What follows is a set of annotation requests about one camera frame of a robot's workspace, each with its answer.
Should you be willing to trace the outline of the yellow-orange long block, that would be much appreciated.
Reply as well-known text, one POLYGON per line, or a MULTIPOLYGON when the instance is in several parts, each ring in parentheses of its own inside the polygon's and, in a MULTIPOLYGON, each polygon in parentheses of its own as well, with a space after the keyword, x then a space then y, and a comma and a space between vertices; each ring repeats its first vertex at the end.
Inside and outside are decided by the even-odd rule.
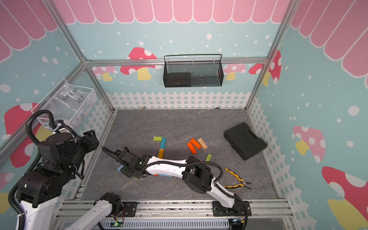
POLYGON ((158 158, 162 159, 164 155, 164 149, 159 149, 158 158))

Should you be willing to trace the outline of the lime green small block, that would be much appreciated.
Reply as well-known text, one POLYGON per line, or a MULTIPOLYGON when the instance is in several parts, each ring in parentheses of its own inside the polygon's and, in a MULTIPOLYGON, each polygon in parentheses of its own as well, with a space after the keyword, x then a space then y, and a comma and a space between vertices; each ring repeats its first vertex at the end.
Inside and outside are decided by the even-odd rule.
POLYGON ((163 139, 162 137, 157 137, 157 136, 153 137, 153 141, 159 141, 159 142, 161 142, 162 139, 163 139))

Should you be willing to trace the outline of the teal long block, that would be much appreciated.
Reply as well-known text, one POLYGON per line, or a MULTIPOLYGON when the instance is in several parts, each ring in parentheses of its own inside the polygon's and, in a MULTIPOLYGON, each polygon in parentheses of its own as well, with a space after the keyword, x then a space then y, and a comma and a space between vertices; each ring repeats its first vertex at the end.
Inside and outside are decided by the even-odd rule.
POLYGON ((160 149, 164 149, 165 148, 165 144, 166 144, 166 138, 162 138, 161 144, 160 144, 160 149))

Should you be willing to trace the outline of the orange block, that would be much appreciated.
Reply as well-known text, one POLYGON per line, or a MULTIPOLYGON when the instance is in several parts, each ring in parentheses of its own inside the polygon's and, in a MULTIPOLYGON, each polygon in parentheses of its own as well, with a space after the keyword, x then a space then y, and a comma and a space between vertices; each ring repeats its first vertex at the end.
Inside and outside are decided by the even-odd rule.
POLYGON ((196 154, 197 153, 196 149, 194 148, 194 146, 193 146, 193 144, 191 142, 190 143, 187 143, 187 146, 190 149, 190 151, 191 151, 192 154, 196 154))
POLYGON ((191 139, 190 142, 197 148, 200 149, 202 146, 195 140, 191 139))

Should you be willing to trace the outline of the tan long block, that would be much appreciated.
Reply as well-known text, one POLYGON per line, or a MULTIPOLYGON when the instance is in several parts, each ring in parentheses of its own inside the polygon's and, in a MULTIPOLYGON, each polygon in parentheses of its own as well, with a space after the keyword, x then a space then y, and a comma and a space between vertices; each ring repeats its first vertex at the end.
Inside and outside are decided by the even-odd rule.
POLYGON ((203 139, 202 139, 202 138, 199 138, 199 139, 198 139, 198 142, 199 142, 199 144, 202 146, 202 148, 203 148, 204 150, 206 150, 206 149, 208 148, 208 146, 206 145, 206 143, 203 141, 203 139))

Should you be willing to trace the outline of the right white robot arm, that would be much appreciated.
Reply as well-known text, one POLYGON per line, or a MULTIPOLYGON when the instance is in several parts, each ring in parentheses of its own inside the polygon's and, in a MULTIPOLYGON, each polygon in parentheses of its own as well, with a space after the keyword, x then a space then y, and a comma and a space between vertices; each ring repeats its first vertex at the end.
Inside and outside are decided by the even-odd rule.
POLYGON ((152 155, 138 156, 124 148, 112 151, 103 146, 108 156, 120 163, 120 172, 128 178, 145 178, 151 175, 177 177, 194 192, 208 194, 221 205, 221 211, 228 216, 251 216, 250 207, 238 195, 220 185, 223 169, 217 163, 200 161, 190 156, 186 160, 166 160, 152 155))

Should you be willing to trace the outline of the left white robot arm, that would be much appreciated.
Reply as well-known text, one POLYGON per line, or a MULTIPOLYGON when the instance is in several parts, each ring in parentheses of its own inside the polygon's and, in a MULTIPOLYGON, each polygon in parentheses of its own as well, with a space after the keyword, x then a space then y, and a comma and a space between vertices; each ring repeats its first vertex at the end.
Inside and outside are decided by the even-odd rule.
POLYGON ((8 194, 8 202, 17 213, 18 230, 47 230, 52 211, 70 180, 84 178, 84 157, 99 146, 94 130, 79 136, 63 120, 55 120, 51 111, 32 114, 25 126, 30 140, 37 146, 37 155, 21 179, 8 194), (55 132, 45 141, 33 134, 33 122, 47 115, 55 132))

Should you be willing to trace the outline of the green circuit board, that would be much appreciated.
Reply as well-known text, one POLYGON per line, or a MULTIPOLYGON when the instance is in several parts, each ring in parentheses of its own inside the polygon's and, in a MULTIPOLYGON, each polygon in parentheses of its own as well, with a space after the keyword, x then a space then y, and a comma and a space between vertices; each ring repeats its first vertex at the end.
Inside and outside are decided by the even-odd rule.
POLYGON ((111 228, 122 228, 124 226, 123 220, 112 220, 110 227, 111 228))

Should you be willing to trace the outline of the yellow-green flat block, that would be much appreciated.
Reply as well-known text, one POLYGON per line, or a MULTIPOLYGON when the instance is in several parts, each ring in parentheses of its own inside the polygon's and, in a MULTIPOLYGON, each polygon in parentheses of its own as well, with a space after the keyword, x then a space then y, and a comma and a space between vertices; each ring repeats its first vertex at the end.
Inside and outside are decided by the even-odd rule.
POLYGON ((206 156, 205 161, 206 161, 206 162, 210 162, 211 158, 212 158, 212 155, 211 155, 211 154, 208 154, 208 155, 206 156))

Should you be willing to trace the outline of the black box in basket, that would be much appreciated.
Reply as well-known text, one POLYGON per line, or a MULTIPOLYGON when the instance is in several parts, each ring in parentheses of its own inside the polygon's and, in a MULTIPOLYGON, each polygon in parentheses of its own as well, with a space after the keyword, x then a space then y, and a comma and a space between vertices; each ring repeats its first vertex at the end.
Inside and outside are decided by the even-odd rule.
POLYGON ((173 72, 163 76, 165 88, 191 87, 191 73, 173 72))

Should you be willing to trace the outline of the yellow black pliers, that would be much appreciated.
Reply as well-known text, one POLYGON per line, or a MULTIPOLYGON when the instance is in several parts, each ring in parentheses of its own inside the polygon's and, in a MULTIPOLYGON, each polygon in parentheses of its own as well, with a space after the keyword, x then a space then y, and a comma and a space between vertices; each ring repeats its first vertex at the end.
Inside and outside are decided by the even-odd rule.
POLYGON ((236 188, 245 187, 247 189, 251 189, 248 185, 251 185, 252 183, 243 180, 238 174, 236 174, 234 171, 230 170, 229 168, 225 168, 225 170, 228 173, 230 173, 232 176, 234 176, 239 181, 239 183, 236 184, 236 185, 232 185, 232 186, 224 186, 224 188, 226 188, 226 189, 236 189, 236 188))

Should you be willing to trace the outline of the black plastic tool case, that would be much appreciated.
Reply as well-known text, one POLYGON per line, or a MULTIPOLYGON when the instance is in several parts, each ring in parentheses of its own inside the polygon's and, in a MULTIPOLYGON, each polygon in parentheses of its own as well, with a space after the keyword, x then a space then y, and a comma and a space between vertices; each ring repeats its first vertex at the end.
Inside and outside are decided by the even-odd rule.
POLYGON ((267 143, 253 133, 245 122, 226 130, 224 138, 244 161, 256 156, 267 147, 267 143))

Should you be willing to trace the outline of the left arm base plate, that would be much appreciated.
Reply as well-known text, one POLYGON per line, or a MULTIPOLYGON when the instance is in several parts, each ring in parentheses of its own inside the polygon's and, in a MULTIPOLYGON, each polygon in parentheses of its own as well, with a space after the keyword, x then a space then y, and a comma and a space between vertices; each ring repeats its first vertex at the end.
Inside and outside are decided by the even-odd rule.
POLYGON ((136 211, 137 211, 137 206, 138 206, 138 202, 121 202, 122 203, 122 214, 121 216, 123 218, 130 218, 130 217, 135 217, 136 215, 136 211))

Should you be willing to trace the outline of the clear plastic wall bin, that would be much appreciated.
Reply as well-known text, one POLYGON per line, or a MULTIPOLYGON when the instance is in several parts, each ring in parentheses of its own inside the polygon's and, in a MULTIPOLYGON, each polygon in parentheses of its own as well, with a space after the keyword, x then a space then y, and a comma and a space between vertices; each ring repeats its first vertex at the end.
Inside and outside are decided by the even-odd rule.
POLYGON ((64 79, 60 87, 50 96, 44 97, 44 100, 36 104, 31 112, 49 110, 55 120, 63 120, 66 125, 77 130, 88 117, 97 96, 93 88, 73 85, 64 79))

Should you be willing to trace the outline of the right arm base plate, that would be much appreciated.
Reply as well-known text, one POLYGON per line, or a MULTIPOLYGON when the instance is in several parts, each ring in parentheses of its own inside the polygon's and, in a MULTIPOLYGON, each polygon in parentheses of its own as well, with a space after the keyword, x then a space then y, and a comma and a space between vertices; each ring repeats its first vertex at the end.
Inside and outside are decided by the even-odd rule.
POLYGON ((222 206, 218 201, 212 202, 213 216, 215 217, 225 217, 225 216, 235 216, 235 217, 246 217, 252 216, 252 211, 248 201, 243 201, 239 203, 238 200, 232 208, 226 208, 222 206))

